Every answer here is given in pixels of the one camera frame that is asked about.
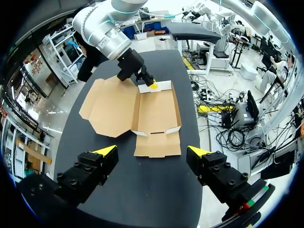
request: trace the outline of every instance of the box lid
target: box lid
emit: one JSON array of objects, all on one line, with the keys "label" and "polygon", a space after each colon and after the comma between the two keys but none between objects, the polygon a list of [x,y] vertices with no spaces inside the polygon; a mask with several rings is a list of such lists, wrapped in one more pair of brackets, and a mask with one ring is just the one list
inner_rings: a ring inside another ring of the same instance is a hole
[{"label": "box lid", "polygon": [[118,137],[131,129],[138,93],[130,79],[122,82],[114,76],[95,80],[79,113],[97,134]]}]

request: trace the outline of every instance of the black device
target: black device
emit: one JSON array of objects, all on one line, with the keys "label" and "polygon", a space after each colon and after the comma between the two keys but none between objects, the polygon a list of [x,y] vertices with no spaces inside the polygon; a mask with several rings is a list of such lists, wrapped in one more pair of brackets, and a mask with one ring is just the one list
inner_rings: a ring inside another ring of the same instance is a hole
[{"label": "black device", "polygon": [[135,74],[136,81],[144,80],[147,86],[154,83],[154,77],[147,72],[147,67],[144,64],[144,59],[135,51],[129,48],[122,56],[118,58],[118,66],[121,71],[117,77],[124,81]]},{"label": "black device", "polygon": [[18,184],[31,209],[45,224],[69,220],[73,209],[84,203],[97,185],[105,184],[118,163],[117,146],[84,152],[77,158],[72,168],[57,174],[57,183],[44,174],[31,174]]},{"label": "black device", "polygon": [[231,112],[230,111],[222,111],[221,116],[222,116],[222,127],[223,128],[231,128]]},{"label": "black device", "polygon": [[[150,13],[148,7],[141,8],[141,10],[145,11],[146,13]],[[140,16],[142,21],[143,20],[150,20],[150,15],[147,15],[147,14],[142,13],[140,11],[139,11],[139,16]]]},{"label": "black device", "polygon": [[256,101],[254,100],[250,90],[248,90],[248,99],[247,99],[247,105],[248,105],[248,111],[250,112],[251,114],[251,117],[257,121],[258,119],[258,115],[259,115],[259,110],[257,108],[257,104],[256,104]]},{"label": "black device", "polygon": [[221,203],[229,206],[223,223],[216,227],[247,227],[254,225],[261,214],[259,209],[269,199],[275,187],[266,186],[263,179],[247,183],[248,174],[240,173],[227,162],[227,156],[189,146],[186,161],[202,186],[209,186]]}]

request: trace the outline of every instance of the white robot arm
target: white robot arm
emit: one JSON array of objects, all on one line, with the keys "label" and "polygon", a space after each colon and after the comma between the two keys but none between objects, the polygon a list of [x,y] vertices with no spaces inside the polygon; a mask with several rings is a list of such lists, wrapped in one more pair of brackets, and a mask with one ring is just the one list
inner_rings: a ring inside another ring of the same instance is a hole
[{"label": "white robot arm", "polygon": [[86,7],[76,14],[72,26],[84,41],[96,47],[109,60],[117,59],[122,69],[117,77],[124,81],[135,74],[147,86],[155,88],[154,78],[144,65],[144,60],[130,49],[131,40],[114,22],[131,19],[148,0],[106,0],[94,7]]}]

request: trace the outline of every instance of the wall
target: wall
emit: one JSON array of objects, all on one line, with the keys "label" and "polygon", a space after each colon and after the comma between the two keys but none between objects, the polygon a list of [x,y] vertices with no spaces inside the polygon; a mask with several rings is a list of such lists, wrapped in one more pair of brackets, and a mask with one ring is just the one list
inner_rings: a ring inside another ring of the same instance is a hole
[{"label": "wall", "polygon": [[[185,1],[185,0],[149,0],[146,4],[145,7],[148,7],[150,11],[157,11],[157,10],[169,10],[170,14],[176,14],[181,12],[181,8],[184,6],[195,6],[197,3],[203,3],[207,4],[208,7],[214,11],[214,12],[219,12],[220,10],[225,10],[227,11],[228,9],[221,7],[220,5],[210,1],[210,0],[190,0],[190,1]],[[181,22],[181,17],[182,15],[179,15],[176,17],[174,21],[176,22]],[[259,36],[262,36],[261,34],[257,33],[242,17],[239,15],[236,15],[236,20],[240,20],[243,22],[244,26],[248,26],[252,29],[253,31],[253,36],[255,34],[258,34]],[[270,31],[270,35],[274,37],[274,43],[278,46],[281,47],[281,42],[273,35],[273,33]],[[269,35],[266,34],[264,35],[266,39],[269,38]]]}]

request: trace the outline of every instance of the cardboard flap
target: cardboard flap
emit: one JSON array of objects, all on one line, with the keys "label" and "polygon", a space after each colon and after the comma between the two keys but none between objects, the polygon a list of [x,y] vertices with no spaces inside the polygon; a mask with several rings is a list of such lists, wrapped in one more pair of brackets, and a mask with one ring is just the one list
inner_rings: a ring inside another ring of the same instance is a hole
[{"label": "cardboard flap", "polygon": [[139,85],[138,89],[141,94],[144,93],[154,93],[154,92],[159,92],[163,90],[171,90],[171,81],[163,81],[163,82],[156,82],[157,89],[151,89],[148,87],[146,84]]},{"label": "cardboard flap", "polygon": [[93,109],[93,106],[95,104],[97,95],[100,91],[101,86],[103,85],[104,80],[103,79],[97,79],[94,81],[90,91],[88,92],[88,94],[85,97],[85,101],[83,102],[79,114],[80,116],[85,119],[88,120],[90,115],[91,115],[91,111]]},{"label": "cardboard flap", "polygon": [[181,155],[181,146],[164,145],[164,146],[137,146],[134,156],[149,158],[164,158],[165,156]]},{"label": "cardboard flap", "polygon": [[116,76],[104,81],[96,94],[89,121],[97,134],[118,137],[131,129],[138,88]]}]

